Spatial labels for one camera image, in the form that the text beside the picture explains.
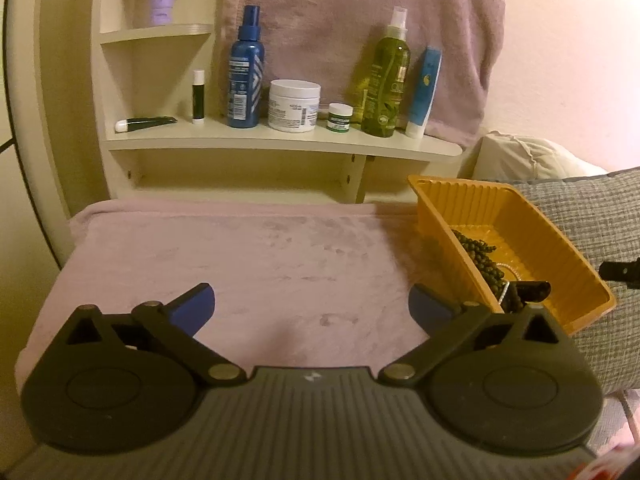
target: orange bin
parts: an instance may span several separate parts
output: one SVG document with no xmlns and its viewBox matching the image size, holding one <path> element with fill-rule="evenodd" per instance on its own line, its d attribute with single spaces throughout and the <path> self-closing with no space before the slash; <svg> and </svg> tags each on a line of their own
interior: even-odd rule
<svg viewBox="0 0 640 480">
<path fill-rule="evenodd" d="M 442 263 L 454 301 L 478 301 L 503 312 L 452 229 L 496 246 L 489 257 L 521 280 L 551 283 L 543 302 L 572 334 L 616 306 L 609 287 L 574 245 L 533 204 L 507 184 L 452 178 L 409 177 L 418 195 L 418 227 Z M 504 279 L 513 281 L 505 267 Z"/>
</svg>

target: barcode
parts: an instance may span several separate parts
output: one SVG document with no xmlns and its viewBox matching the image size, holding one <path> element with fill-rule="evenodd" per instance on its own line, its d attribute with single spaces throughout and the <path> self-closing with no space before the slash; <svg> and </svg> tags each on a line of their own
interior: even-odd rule
<svg viewBox="0 0 640 480">
<path fill-rule="evenodd" d="M 234 119 L 246 119 L 246 95 L 234 95 Z"/>
</svg>

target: jar lid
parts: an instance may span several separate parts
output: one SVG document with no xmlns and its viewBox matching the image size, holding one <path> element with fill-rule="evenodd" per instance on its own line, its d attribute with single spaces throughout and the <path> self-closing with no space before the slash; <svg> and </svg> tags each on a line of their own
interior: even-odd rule
<svg viewBox="0 0 640 480">
<path fill-rule="evenodd" d="M 320 97 L 320 85 L 296 79 L 276 79 L 271 81 L 270 93 L 280 97 L 313 99 Z"/>
<path fill-rule="evenodd" d="M 353 106 L 342 103 L 331 103 L 329 104 L 329 113 L 340 115 L 341 117 L 351 117 L 353 115 Z"/>
</svg>

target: gray pillow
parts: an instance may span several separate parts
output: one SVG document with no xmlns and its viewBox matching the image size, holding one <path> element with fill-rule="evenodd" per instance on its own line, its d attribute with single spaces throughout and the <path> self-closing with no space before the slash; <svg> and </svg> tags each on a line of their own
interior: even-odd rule
<svg viewBox="0 0 640 480">
<path fill-rule="evenodd" d="M 585 178 L 512 183 L 597 270 L 640 257 L 640 168 Z M 640 290 L 609 282 L 618 306 L 574 335 L 605 394 L 640 388 Z"/>
</svg>

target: metal screw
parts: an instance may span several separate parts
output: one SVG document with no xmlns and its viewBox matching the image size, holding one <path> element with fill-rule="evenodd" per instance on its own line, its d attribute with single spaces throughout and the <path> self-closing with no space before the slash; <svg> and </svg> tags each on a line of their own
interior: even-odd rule
<svg viewBox="0 0 640 480">
<path fill-rule="evenodd" d="M 217 381 L 231 381 L 238 378 L 240 368 L 231 363 L 213 365 L 209 368 L 209 377 Z"/>
<path fill-rule="evenodd" d="M 415 375 L 415 368 L 403 363 L 393 363 L 385 368 L 384 373 L 389 379 L 404 381 Z"/>
</svg>

